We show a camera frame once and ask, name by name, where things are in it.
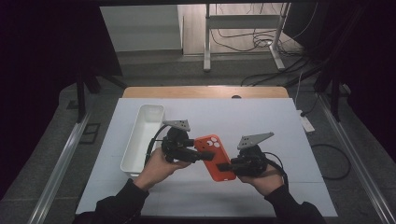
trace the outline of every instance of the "white plastic bin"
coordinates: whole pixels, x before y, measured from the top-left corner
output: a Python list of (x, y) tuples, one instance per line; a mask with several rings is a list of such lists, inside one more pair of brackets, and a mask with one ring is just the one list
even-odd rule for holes
[[(140, 106), (120, 166), (121, 170), (129, 177), (136, 177), (142, 172), (149, 142), (163, 125), (164, 117), (162, 105)], [(155, 147), (158, 147), (159, 143), (161, 142), (156, 142)]]

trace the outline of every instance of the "gray carpet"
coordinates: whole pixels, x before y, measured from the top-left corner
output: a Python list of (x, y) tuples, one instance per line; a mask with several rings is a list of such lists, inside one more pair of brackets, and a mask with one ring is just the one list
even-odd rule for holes
[[(130, 86), (240, 85), (244, 77), (271, 73), (276, 70), (273, 60), (268, 55), (215, 56), (210, 73), (203, 72), (203, 62), (200, 58), (178, 58), (177, 60), (164, 61), (166, 55), (161, 59), (145, 57), (143, 63), (136, 63), (136, 61), (128, 63), (128, 60), (123, 59), (121, 68), (124, 76), (117, 77), (117, 79)], [(295, 60), (296, 58), (287, 58), (285, 64), (290, 65)], [(293, 77), (299, 76), (300, 72), (281, 75), (262, 84), (268, 86), (280, 85)], [(62, 224), (71, 223), (73, 220), (78, 199), (88, 181), (105, 138), (117, 100), (122, 95), (121, 88), (100, 77), (98, 79), (102, 85), (102, 90), (98, 95), (89, 120), (89, 123), (100, 123), (98, 135), (93, 144), (78, 145), (45, 223)], [(312, 91), (314, 81), (315, 77), (311, 77), (301, 83), (297, 106), (303, 111), (309, 110), (316, 100), (316, 95)], [(294, 98), (297, 88), (289, 88), (288, 92), (290, 97)], [(46, 133), (37, 145), (34, 154), (0, 202), (0, 223), (26, 223), (29, 219), (77, 119), (77, 110), (70, 109), (69, 106), (70, 101), (76, 100), (76, 87), (74, 85), (61, 92), (58, 109)], [(307, 135), (311, 144), (325, 143), (340, 147), (340, 143), (319, 105), (316, 105), (307, 117), (316, 129), (314, 133)], [(340, 117), (365, 164), (388, 199), (390, 207), (395, 211), (395, 163), (356, 118), (345, 98), (340, 101)], [(87, 141), (90, 138), (91, 136), (82, 137)], [(347, 168), (345, 159), (334, 150), (318, 147), (314, 149), (314, 155), (323, 175), (340, 175)], [(328, 223), (381, 223), (353, 170), (345, 179), (326, 180), (326, 185), (339, 215), (336, 218), (328, 218)]]

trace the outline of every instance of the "wall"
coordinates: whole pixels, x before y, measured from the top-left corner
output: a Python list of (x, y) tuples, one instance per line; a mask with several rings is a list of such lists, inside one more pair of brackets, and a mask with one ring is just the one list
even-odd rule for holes
[(181, 49), (177, 6), (101, 7), (115, 51)]

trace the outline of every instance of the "smartphone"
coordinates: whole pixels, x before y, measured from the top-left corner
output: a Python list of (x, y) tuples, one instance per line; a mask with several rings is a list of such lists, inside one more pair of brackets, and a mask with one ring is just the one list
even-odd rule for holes
[(217, 166), (217, 164), (231, 164), (227, 152), (225, 151), (220, 138), (217, 135), (210, 134), (196, 138), (194, 141), (194, 147), (199, 152), (209, 151), (215, 153), (212, 161), (204, 161), (206, 169), (214, 181), (219, 182), (236, 179), (236, 175), (232, 171), (221, 172)]

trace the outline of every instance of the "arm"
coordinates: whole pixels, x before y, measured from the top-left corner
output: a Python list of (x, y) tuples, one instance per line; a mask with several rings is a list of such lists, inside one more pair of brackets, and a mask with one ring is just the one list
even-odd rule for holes
[(94, 213), (82, 214), (73, 223), (117, 224), (139, 218), (148, 190), (165, 180), (178, 169), (189, 166), (184, 161), (167, 162), (160, 148), (154, 150), (142, 173), (133, 181), (129, 179), (116, 195), (96, 204)]
[(238, 176), (242, 182), (252, 185), (274, 207), (276, 217), (285, 223), (326, 223), (319, 210), (311, 203), (298, 204), (291, 196), (282, 177), (268, 165), (259, 177)]

